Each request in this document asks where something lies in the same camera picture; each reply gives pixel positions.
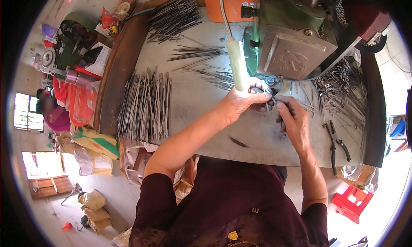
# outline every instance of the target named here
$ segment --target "gold necklace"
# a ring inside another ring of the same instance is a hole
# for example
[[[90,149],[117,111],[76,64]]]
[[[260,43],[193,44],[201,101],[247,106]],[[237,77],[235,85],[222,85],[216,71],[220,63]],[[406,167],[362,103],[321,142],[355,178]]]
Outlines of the gold necklace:
[[[234,241],[237,240],[237,233],[236,233],[236,231],[230,232],[230,233],[227,235],[227,237],[230,239],[229,242],[227,243],[227,247],[233,247],[233,246],[236,246],[236,245],[238,245],[238,244],[245,244],[245,243],[253,244],[253,246],[259,247],[259,245],[255,244],[255,243],[253,243],[253,242],[250,242],[250,241],[242,241],[242,242],[232,243],[232,240],[234,240]]]

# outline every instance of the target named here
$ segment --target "maroon shirt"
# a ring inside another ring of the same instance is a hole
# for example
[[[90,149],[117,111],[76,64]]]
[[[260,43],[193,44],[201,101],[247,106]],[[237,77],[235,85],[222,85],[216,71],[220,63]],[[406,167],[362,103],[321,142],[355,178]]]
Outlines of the maroon shirt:
[[[232,244],[329,246],[326,216],[322,203],[299,214],[271,166],[222,162],[199,171],[179,205],[169,177],[145,177],[129,246],[226,247],[232,231]]]

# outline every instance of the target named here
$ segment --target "embossed logo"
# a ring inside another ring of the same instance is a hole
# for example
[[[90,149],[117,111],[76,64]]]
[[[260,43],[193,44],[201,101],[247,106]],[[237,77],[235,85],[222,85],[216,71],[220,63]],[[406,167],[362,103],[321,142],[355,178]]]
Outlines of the embossed logo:
[[[303,54],[286,50],[284,53],[276,55],[272,62],[281,70],[300,71],[306,68],[308,60]]]

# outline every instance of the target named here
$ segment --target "woman's left hand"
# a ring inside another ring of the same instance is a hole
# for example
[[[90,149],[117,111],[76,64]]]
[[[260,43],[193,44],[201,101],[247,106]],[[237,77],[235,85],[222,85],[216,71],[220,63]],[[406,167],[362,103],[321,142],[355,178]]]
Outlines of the woman's left hand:
[[[266,108],[261,105],[269,101],[270,109],[274,105],[271,93],[262,92],[262,81],[256,77],[250,77],[250,88],[248,91],[238,91],[233,87],[229,93],[216,106],[216,110],[223,115],[225,126],[238,120],[239,116],[250,107],[258,112],[265,112]]]

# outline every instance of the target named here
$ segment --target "red funnel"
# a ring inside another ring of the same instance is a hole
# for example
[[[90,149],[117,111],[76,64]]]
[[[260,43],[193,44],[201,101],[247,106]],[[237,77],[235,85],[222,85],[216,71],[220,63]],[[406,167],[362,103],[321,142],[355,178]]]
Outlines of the red funnel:
[[[67,229],[72,229],[72,228],[73,228],[72,224],[66,223],[66,224],[64,224],[64,227],[62,228],[62,230],[67,230]]]

